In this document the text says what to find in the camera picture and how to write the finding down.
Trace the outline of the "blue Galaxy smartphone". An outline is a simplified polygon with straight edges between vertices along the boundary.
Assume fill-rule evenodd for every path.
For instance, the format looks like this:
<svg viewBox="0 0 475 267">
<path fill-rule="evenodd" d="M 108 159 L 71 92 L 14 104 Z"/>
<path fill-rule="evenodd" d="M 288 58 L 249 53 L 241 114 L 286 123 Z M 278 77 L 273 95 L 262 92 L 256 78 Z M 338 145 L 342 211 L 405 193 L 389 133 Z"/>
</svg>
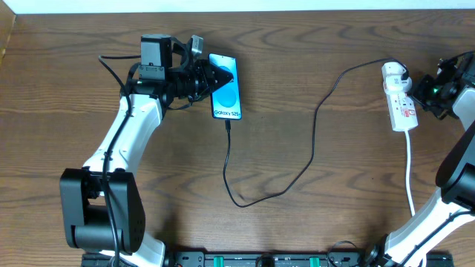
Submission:
<svg viewBox="0 0 475 267">
<path fill-rule="evenodd" d="M 212 116 L 215 119 L 242 119 L 236 58 L 210 53 L 209 60 L 214 66 L 233 75 L 230 82 L 211 94 Z"/>
</svg>

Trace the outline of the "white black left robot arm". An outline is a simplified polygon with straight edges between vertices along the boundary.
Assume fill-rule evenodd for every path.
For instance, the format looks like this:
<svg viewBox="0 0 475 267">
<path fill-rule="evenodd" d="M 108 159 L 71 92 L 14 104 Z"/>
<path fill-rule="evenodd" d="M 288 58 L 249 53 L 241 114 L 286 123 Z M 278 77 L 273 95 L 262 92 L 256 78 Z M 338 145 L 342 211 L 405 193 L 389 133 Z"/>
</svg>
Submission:
<svg viewBox="0 0 475 267">
<path fill-rule="evenodd" d="M 81 168 L 66 169 L 59 181 L 65 239 L 72 248 L 100 255 L 101 266 L 162 266 L 166 247 L 145 229 L 145 210 L 135 176 L 153 132 L 175 99 L 189 104 L 210 98 L 213 114 L 237 119 L 238 98 L 224 103 L 225 90 L 238 88 L 235 58 L 203 58 L 203 39 L 180 42 L 145 34 L 120 79 L 119 110 L 101 145 Z"/>
</svg>

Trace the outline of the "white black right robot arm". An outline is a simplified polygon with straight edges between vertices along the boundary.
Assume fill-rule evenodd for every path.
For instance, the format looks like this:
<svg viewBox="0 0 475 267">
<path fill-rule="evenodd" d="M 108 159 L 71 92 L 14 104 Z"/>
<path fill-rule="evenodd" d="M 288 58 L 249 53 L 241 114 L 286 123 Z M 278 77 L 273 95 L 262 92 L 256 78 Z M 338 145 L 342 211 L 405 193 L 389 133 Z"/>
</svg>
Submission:
<svg viewBox="0 0 475 267">
<path fill-rule="evenodd" d="M 458 119 L 465 129 L 439 166 L 430 199 L 401 228 L 383 236 L 361 263 L 419 266 L 452 231 L 474 221 L 474 52 L 440 60 L 436 76 L 425 75 L 416 84 L 398 62 L 388 62 L 381 71 L 395 131 L 415 127 L 414 104 L 437 119 Z"/>
</svg>

